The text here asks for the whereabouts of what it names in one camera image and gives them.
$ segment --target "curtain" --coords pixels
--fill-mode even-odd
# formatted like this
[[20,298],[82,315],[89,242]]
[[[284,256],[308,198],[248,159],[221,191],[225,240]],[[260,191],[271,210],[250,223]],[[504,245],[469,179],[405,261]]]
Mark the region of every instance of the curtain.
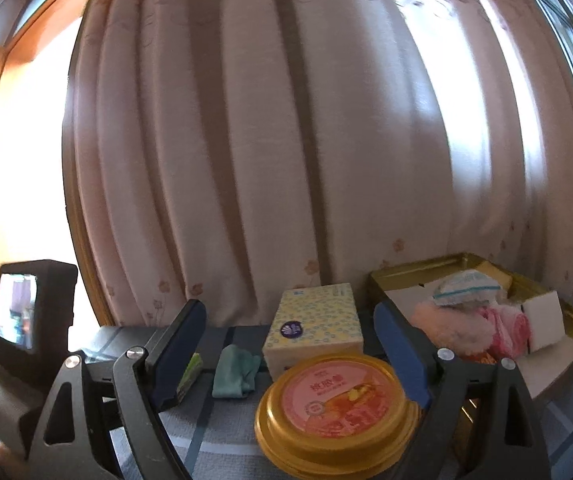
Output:
[[472,251],[573,294],[573,78],[534,0],[90,0],[70,73],[119,324]]

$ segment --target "monitor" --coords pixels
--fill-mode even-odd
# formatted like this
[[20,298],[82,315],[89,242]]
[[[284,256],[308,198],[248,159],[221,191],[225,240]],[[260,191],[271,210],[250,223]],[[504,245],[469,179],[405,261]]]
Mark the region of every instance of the monitor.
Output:
[[55,260],[0,267],[0,366],[48,391],[68,356],[76,266]]

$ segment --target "small display screen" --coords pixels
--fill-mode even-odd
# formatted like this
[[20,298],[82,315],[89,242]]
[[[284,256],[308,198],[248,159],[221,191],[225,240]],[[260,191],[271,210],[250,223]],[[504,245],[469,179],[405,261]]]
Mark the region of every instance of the small display screen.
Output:
[[0,276],[0,337],[22,348],[33,347],[38,279],[32,274]]

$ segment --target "metal pivot screw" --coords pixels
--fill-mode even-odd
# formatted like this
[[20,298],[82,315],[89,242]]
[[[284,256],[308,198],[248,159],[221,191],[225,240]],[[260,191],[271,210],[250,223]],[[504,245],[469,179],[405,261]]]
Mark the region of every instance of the metal pivot screw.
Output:
[[437,351],[437,356],[442,360],[442,361],[452,361],[455,358],[455,354],[453,353],[453,350],[450,350],[448,348],[441,348]]
[[80,364],[80,356],[79,355],[69,355],[64,361],[64,366],[67,368],[75,368],[78,364]]
[[126,351],[126,357],[129,359],[139,359],[144,355],[144,348],[141,346],[133,346]]
[[512,359],[509,359],[508,357],[505,357],[504,359],[502,359],[502,366],[504,368],[506,368],[507,370],[515,370],[515,361],[513,361]]

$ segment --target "round tin can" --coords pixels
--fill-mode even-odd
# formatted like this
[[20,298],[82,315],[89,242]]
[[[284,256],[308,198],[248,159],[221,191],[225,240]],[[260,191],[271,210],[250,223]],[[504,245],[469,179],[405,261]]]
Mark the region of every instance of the round tin can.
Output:
[[258,444],[281,470],[303,480],[365,480],[400,459],[419,424],[385,362],[328,354],[285,372],[255,418]]

